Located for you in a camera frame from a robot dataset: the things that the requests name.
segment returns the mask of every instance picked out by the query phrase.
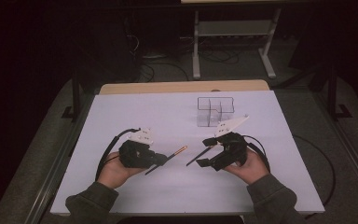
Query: sleeve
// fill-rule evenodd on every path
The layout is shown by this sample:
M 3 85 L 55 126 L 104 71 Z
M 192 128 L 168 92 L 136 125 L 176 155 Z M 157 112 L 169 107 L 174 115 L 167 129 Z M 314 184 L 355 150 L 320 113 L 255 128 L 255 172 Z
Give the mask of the sleeve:
M 259 223 L 306 223 L 296 211 L 296 194 L 273 175 L 266 175 L 247 187 Z
M 105 185 L 94 182 L 85 191 L 70 196 L 65 205 L 71 215 L 66 224 L 103 223 L 107 220 L 118 193 Z

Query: floor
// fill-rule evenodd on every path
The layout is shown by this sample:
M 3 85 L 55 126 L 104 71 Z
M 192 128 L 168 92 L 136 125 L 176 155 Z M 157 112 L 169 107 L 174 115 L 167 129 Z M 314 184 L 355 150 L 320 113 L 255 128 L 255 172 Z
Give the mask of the floor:
M 300 72 L 287 66 L 296 48 L 295 40 L 274 40 L 268 55 L 277 74 L 275 79 L 267 78 L 258 57 L 261 42 L 244 41 L 248 44 L 237 45 L 237 40 L 205 40 L 200 57 L 200 81 L 265 79 L 272 87 Z M 144 60 L 146 65 L 142 66 L 138 81 L 192 80 L 191 40 L 183 39 L 183 42 L 183 54 L 175 57 L 164 57 L 150 50 L 149 55 L 161 57 Z M 345 105 L 352 118 L 332 121 L 325 109 L 326 89 L 317 93 L 309 91 L 310 78 L 301 79 L 284 90 L 275 90 L 315 188 L 326 202 L 326 211 L 308 217 L 308 223 L 358 223 L 358 100 L 351 86 L 339 79 L 337 104 Z M 62 223 L 65 220 L 65 217 L 52 215 L 48 207 L 65 164 L 70 160 L 69 154 L 63 155 L 60 160 L 63 168 L 55 169 L 57 157 L 63 148 L 71 147 L 68 137 L 76 140 L 76 136 L 68 135 L 79 132 L 82 122 L 62 118 L 64 109 L 72 104 L 71 87 L 68 82 L 62 88 L 39 127 L 0 202 L 0 223 Z M 81 99 L 83 111 L 87 110 L 92 96 L 82 94 Z M 55 182 L 48 179 L 52 176 Z M 51 191 L 44 194 L 46 186 Z M 111 218 L 113 222 L 117 220 L 117 217 Z M 257 223 L 252 215 L 245 216 L 244 220 Z

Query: dark background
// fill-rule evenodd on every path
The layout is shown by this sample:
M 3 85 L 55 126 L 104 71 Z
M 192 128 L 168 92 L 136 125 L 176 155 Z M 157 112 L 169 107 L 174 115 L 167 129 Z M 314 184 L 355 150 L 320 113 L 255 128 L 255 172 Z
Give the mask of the dark background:
M 92 2 L 113 6 L 142 1 Z M 175 53 L 179 36 L 192 36 L 192 11 L 79 15 L 60 10 L 62 6 L 84 5 L 0 1 L 0 198 L 52 101 L 74 72 L 91 92 L 106 82 L 131 82 L 139 76 L 139 59 L 129 54 L 127 34 L 141 38 L 147 43 L 144 48 L 169 53 Z M 203 15 L 217 20 L 243 17 L 232 9 Z M 329 62 L 358 94 L 358 1 L 284 8 L 275 38 L 288 37 L 299 40 L 291 66 L 307 69 Z

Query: white table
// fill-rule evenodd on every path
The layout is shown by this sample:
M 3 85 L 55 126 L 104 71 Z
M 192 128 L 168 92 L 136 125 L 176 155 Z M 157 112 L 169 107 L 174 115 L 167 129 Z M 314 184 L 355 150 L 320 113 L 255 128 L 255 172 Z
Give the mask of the white table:
M 98 95 L 90 109 L 72 159 L 50 212 L 67 215 L 65 199 L 86 189 L 113 137 L 129 128 L 151 128 L 150 148 L 167 156 L 188 149 L 149 175 L 139 174 L 117 189 L 111 213 L 123 216 L 242 215 L 253 211 L 246 185 L 236 176 L 186 164 L 213 136 L 213 127 L 197 127 L 198 97 L 233 97 L 234 117 L 250 118 L 235 132 L 257 138 L 267 151 L 271 172 L 297 195 L 296 210 L 323 212 L 324 207 L 301 159 L 273 91 L 173 92 Z M 112 151 L 126 140 L 122 136 Z M 202 158 L 221 152 L 215 147 Z

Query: black wire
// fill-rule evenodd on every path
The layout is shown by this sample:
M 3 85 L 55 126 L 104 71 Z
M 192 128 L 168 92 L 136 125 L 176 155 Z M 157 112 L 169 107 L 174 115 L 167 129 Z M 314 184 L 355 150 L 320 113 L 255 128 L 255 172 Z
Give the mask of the black wire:
M 332 187 L 330 189 L 330 192 L 329 192 L 329 195 L 328 195 L 326 201 L 324 201 L 324 203 L 323 203 L 323 205 L 326 206 L 330 202 L 331 198 L 333 197 L 334 190 L 336 189 L 336 170 L 334 169 L 333 163 L 330 161 L 330 159 L 327 157 L 327 155 L 324 152 L 322 152 L 322 150 L 319 147 L 317 147 L 315 144 L 313 144 L 311 141 L 309 141 L 301 136 L 298 136 L 296 134 L 293 134 L 293 137 L 301 139 L 304 142 L 306 142 L 306 143 L 310 144 L 311 146 L 313 146 L 314 148 L 316 148 L 320 153 L 322 153 L 322 155 L 324 156 L 324 158 L 327 160 L 327 162 L 330 165 L 332 176 L 333 176 L 333 184 L 332 184 Z M 316 213 L 311 214 L 309 216 L 306 216 L 305 219 L 308 219 L 315 215 L 316 215 Z
M 223 58 L 223 59 L 219 58 L 216 55 L 213 55 L 213 53 L 206 56 L 206 55 L 204 55 L 204 53 L 202 51 L 200 51 L 199 54 L 200 54 L 200 57 L 202 57 L 204 60 L 213 62 L 213 63 L 236 64 L 240 61 L 241 52 L 234 52 L 232 55 L 230 53 L 228 53 L 226 50 L 222 50 L 222 52 L 227 55 L 226 58 Z M 233 58 L 235 58 L 236 60 L 232 63 L 228 63 L 228 61 Z
M 155 70 L 147 64 L 142 64 L 142 66 L 145 66 L 151 70 L 151 74 L 150 74 L 150 73 L 147 73 L 144 69 L 142 69 L 142 72 L 143 72 L 142 75 L 144 75 L 144 77 L 146 78 L 145 82 L 150 82 L 150 81 L 154 80 Z
M 98 180 L 98 177 L 100 176 L 101 170 L 103 169 L 103 166 L 105 165 L 105 161 L 107 156 L 109 155 L 110 150 L 115 146 L 118 139 L 125 133 L 136 133 L 141 129 L 128 129 L 122 133 L 120 133 L 118 136 L 115 136 L 112 140 L 112 142 L 109 144 L 109 146 L 106 148 L 105 152 L 103 153 L 103 156 L 100 159 L 100 162 L 98 163 L 97 173 L 95 174 L 95 181 Z
M 119 157 L 119 155 L 118 155 L 118 156 L 115 156 L 114 158 L 110 158 L 109 160 L 105 161 L 103 164 L 107 164 L 109 161 L 114 160 L 114 159 L 117 158 L 117 157 Z
M 202 41 L 199 41 L 199 46 L 204 46 L 203 44 L 204 44 L 204 42 L 205 41 L 207 41 L 209 38 L 210 38 L 210 36 L 203 36 L 204 37 L 204 39 L 202 40 Z M 194 50 L 194 37 L 190 37 L 191 38 L 191 43 L 190 44 L 188 44 L 188 45 L 186 45 L 186 46 L 184 46 L 184 47 L 182 47 L 180 50 L 179 50 L 179 53 L 180 54 L 186 54 L 186 53 L 189 53 L 189 52 L 193 52 L 193 50 Z
M 248 137 L 248 138 L 252 138 L 253 140 L 255 140 L 257 143 L 258 143 L 258 145 L 260 145 L 261 146 L 261 148 L 263 149 L 263 153 L 264 153 L 264 155 L 267 157 L 267 153 L 266 153 L 266 150 L 264 149 L 264 147 L 263 147 L 263 145 L 257 140 L 257 139 L 255 139 L 254 137 L 252 137 L 252 136 L 249 136 L 249 135 L 243 135 L 242 137 Z
M 180 66 L 178 66 L 174 63 L 149 63 L 149 64 L 163 64 L 163 65 L 170 65 L 170 66 L 176 67 L 184 73 L 186 80 L 189 81 L 187 72 L 183 68 L 181 68 Z

